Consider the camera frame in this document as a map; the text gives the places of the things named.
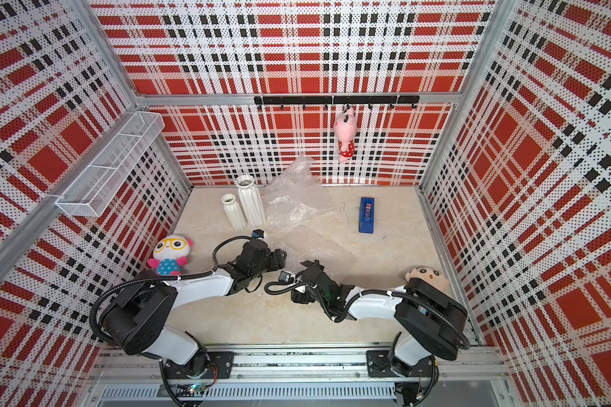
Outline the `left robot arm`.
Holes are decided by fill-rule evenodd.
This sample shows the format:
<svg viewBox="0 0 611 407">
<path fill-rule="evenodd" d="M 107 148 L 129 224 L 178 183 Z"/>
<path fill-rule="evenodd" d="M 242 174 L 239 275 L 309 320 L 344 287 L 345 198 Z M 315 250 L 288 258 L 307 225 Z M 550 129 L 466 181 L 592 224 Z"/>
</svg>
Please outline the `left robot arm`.
<svg viewBox="0 0 611 407">
<path fill-rule="evenodd" d="M 255 230 L 250 236 L 218 244 L 211 259 L 213 267 L 208 271 L 160 276 L 147 270 L 108 289 L 91 307 L 88 322 L 93 334 L 130 355 L 160 356 L 161 351 L 151 348 L 169 331 L 166 321 L 173 310 L 202 299 L 247 292 L 252 281 L 283 270 L 287 253 L 270 249 L 263 230 Z"/>
</svg>

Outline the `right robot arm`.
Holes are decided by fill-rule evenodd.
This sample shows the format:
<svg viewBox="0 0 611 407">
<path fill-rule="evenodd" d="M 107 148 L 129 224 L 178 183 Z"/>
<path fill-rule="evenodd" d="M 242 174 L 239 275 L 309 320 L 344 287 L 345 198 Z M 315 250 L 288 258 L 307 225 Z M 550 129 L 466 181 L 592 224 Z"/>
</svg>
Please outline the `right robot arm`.
<svg viewBox="0 0 611 407">
<path fill-rule="evenodd" d="M 317 303 L 331 322 L 380 319 L 400 324 L 392 358 L 415 366 L 430 356 L 454 361 L 461 349 L 470 349 L 464 334 L 467 310 L 430 283 L 420 273 L 392 289 L 360 288 L 334 282 L 318 261 L 304 261 L 303 271 L 282 271 L 280 290 L 265 286 L 266 293 L 289 293 L 296 304 Z"/>
</svg>

